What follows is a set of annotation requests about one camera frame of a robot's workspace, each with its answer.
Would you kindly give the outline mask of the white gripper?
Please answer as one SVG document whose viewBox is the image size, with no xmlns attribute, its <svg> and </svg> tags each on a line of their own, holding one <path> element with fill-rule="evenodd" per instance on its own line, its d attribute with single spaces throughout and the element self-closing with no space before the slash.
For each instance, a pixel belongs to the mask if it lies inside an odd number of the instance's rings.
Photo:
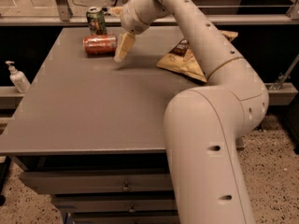
<svg viewBox="0 0 299 224">
<path fill-rule="evenodd" d="M 118 35 L 114 61 L 120 63 L 134 45 L 135 35 L 144 33 L 154 21 L 166 17 L 169 11 L 158 0 L 130 0 L 124 7 L 110 7 L 108 13 L 121 17 L 121 27 L 127 31 Z"/>
</svg>

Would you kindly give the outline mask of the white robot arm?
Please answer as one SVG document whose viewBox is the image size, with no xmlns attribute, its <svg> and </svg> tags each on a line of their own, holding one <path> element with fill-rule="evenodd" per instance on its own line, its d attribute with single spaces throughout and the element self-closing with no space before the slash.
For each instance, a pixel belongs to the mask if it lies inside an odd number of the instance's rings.
<svg viewBox="0 0 299 224">
<path fill-rule="evenodd" d="M 123 60 L 157 19 L 171 14 L 207 84 L 180 92 L 164 113 L 164 142 L 180 224 L 255 224 L 237 140 L 263 120 L 263 81 L 192 0 L 131 0 L 121 11 Z"/>
</svg>

